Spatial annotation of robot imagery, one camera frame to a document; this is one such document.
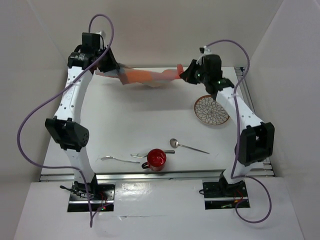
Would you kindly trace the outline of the floral patterned plate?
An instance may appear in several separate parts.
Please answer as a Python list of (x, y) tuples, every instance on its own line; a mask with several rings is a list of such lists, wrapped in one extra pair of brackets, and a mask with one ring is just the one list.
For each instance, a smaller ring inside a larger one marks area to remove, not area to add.
[(211, 95), (198, 98), (194, 103), (193, 110), (196, 117), (209, 126), (219, 126), (230, 119), (227, 111)]

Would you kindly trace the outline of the checkered orange grey cloth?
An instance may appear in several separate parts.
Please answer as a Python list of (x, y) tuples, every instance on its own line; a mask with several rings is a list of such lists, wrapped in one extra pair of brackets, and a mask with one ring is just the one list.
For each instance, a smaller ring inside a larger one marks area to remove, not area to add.
[(171, 81), (180, 79), (180, 74), (183, 72), (184, 67), (181, 64), (178, 64), (174, 69), (165, 69), (162, 72), (140, 70), (120, 64), (119, 70), (102, 72), (97, 69), (95, 74), (103, 77), (119, 79), (122, 85), (139, 83), (156, 88)]

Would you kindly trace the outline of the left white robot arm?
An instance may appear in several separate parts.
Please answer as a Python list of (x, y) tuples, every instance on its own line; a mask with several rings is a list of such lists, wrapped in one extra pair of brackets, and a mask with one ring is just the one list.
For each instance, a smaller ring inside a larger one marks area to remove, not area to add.
[(108, 72), (120, 68), (104, 37), (103, 31), (82, 33), (82, 43), (68, 57), (67, 90), (53, 118), (45, 121), (46, 129), (74, 168), (74, 190), (88, 200), (97, 197), (99, 187), (87, 154), (90, 134), (81, 125), (82, 105), (95, 69)]

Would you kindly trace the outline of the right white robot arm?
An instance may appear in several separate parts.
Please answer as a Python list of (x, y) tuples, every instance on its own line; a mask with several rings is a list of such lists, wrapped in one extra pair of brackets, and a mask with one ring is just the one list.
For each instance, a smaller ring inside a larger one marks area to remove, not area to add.
[(192, 60), (189, 67), (180, 74), (189, 84), (203, 84), (205, 90), (218, 102), (237, 127), (234, 148), (235, 160), (219, 176), (220, 194), (230, 196), (258, 163), (273, 153), (275, 127), (256, 116), (238, 95), (236, 85), (223, 77), (222, 60), (216, 54), (202, 55)]

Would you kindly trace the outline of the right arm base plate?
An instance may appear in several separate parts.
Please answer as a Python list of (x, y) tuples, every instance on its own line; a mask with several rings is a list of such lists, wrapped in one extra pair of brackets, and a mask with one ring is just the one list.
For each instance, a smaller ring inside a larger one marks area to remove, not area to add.
[(223, 192), (218, 182), (203, 182), (199, 194), (204, 197), (204, 206), (206, 210), (250, 208), (247, 187), (244, 181), (241, 181), (235, 188)]

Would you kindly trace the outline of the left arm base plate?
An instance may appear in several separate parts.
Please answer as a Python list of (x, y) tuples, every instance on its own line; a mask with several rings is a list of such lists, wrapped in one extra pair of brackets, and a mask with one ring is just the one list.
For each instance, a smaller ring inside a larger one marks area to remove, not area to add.
[[(60, 185), (59, 187), (65, 191), (69, 191), (70, 193), (67, 207), (68, 213), (89, 211), (87, 194), (85, 192), (77, 191), (74, 185), (72, 185), (72, 187)], [(113, 212), (116, 185), (102, 184), (99, 187), (100, 189), (96, 194), (89, 194), (92, 211), (96, 212), (98, 208), (101, 208), (101, 212)]]

